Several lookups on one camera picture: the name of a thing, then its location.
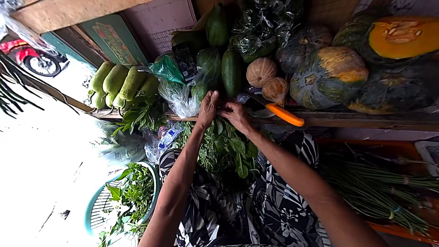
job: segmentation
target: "orange knife handle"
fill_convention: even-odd
[[[293,113],[279,107],[276,103],[267,104],[265,105],[265,107],[267,107],[267,109],[269,109],[276,116],[282,118],[283,120],[289,122],[292,125],[302,127],[305,124],[303,118],[298,118]]]

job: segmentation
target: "person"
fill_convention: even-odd
[[[253,127],[242,105],[226,102],[217,109],[218,98],[218,91],[207,93],[183,150],[167,150],[160,158],[164,182],[139,247],[387,246],[314,171],[318,152],[311,136],[294,131],[282,145],[289,152]],[[269,161],[266,173],[240,196],[224,192],[196,165],[203,134],[216,115],[227,118]]]

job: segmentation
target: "bundle of long beans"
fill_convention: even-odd
[[[12,114],[17,114],[17,111],[23,112],[23,109],[20,107],[20,104],[31,104],[41,110],[44,110],[43,108],[37,106],[36,104],[32,103],[31,101],[25,99],[24,97],[20,96],[19,94],[15,93],[9,86],[8,83],[12,84],[19,84],[22,86],[26,91],[29,93],[41,98],[39,95],[32,92],[25,84],[25,81],[30,83],[33,87],[40,90],[41,92],[51,96],[53,99],[56,100],[56,98],[47,90],[44,88],[39,87],[37,84],[35,84],[34,80],[52,88],[53,90],[57,91],[60,95],[63,97],[62,103],[68,105],[71,109],[73,109],[76,113],[78,113],[73,107],[71,107],[67,103],[67,99],[63,93],[61,93],[58,89],[52,87],[51,85],[47,84],[46,82],[42,81],[41,79],[38,79],[37,77],[33,76],[20,66],[18,66],[14,61],[12,61],[8,56],[6,56],[3,52],[0,52],[0,64],[3,68],[0,68],[0,109],[7,114],[8,116],[11,116],[15,118]]]
[[[380,168],[379,164],[370,165],[364,159],[353,161],[356,157],[334,154],[333,151],[323,153],[320,174],[355,211],[393,221],[412,234],[428,235],[426,231],[431,225],[410,211],[421,205],[421,197],[410,186],[439,191],[437,179],[397,174]]]

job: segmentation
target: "motorcycle wheel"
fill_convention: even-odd
[[[40,57],[27,56],[23,62],[32,73],[40,76],[55,76],[61,72],[59,62],[46,54],[40,54]]]

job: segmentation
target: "rubber band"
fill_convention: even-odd
[[[407,177],[407,176],[405,176],[405,175],[403,175],[403,180],[404,180],[404,184],[405,185],[408,185],[409,184],[409,178]]]

